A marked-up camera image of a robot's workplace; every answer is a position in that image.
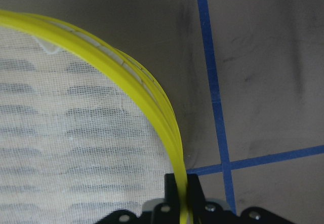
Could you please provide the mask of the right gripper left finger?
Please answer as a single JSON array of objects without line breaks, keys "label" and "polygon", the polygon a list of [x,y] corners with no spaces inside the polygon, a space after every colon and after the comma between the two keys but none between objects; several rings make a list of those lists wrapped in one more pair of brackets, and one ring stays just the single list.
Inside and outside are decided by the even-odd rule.
[{"label": "right gripper left finger", "polygon": [[174,174],[164,176],[165,197],[155,205],[150,223],[177,224],[180,223],[180,200]]}]

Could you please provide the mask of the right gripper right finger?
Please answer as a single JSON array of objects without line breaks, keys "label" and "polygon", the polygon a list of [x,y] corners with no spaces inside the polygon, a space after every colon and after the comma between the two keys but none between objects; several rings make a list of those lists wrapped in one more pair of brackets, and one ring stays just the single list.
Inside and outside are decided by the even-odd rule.
[{"label": "right gripper right finger", "polygon": [[188,174],[187,200],[192,223],[213,223],[215,203],[207,201],[196,174]]}]

